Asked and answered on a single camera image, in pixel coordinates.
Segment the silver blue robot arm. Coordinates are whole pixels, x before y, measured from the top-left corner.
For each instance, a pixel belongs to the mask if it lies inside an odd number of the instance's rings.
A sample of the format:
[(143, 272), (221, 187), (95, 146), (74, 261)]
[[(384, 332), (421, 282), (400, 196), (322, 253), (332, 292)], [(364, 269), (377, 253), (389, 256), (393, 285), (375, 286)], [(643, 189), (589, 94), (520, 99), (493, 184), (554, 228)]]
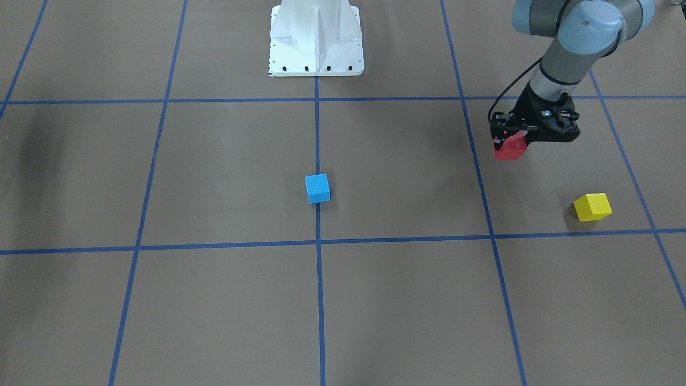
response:
[(492, 139), (572, 142), (580, 134), (572, 93), (593, 64), (647, 28), (654, 1), (517, 1), (515, 30), (552, 39), (535, 71), (505, 115), (493, 113)]

